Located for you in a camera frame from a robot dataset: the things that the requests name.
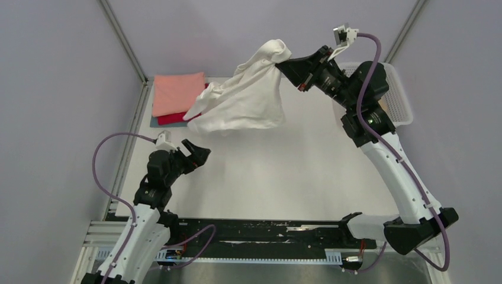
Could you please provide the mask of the white t-shirt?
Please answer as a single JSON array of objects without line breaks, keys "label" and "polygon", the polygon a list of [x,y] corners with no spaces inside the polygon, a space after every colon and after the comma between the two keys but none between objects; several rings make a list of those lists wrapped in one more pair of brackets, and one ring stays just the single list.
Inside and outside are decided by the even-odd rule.
[{"label": "white t-shirt", "polygon": [[285,122],[276,67],[292,53],[280,40],[269,40],[223,83],[211,82],[183,119],[198,134],[276,128]]}]

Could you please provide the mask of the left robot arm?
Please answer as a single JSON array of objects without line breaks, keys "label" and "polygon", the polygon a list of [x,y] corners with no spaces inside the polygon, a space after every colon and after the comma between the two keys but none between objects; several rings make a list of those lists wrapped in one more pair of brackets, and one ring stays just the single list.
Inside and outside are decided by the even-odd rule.
[{"label": "left robot arm", "polygon": [[153,143],[156,150],[148,156],[147,173],[131,203],[103,190],[123,203],[130,216],[111,253],[95,273],[84,275],[82,283],[142,283],[158,252],[180,240],[179,218],[165,210],[172,197],[171,187],[180,176],[203,166],[211,151],[184,139],[182,145],[189,151],[185,155],[165,131],[157,138],[138,138]]}]

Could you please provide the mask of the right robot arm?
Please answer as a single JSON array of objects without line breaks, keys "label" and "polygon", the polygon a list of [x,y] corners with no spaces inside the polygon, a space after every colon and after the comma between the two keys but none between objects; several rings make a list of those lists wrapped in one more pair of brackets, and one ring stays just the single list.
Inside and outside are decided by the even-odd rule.
[{"label": "right robot arm", "polygon": [[407,163],[395,125],[379,104],[389,90],[384,65],[366,61],[348,75],[330,57],[332,52],[323,46],[277,68],[299,91],[317,87],[345,109],[345,133],[376,167],[398,208],[396,216],[346,216],[338,239],[346,247],[361,239],[380,240],[406,255],[457,222],[458,214],[442,206]]}]

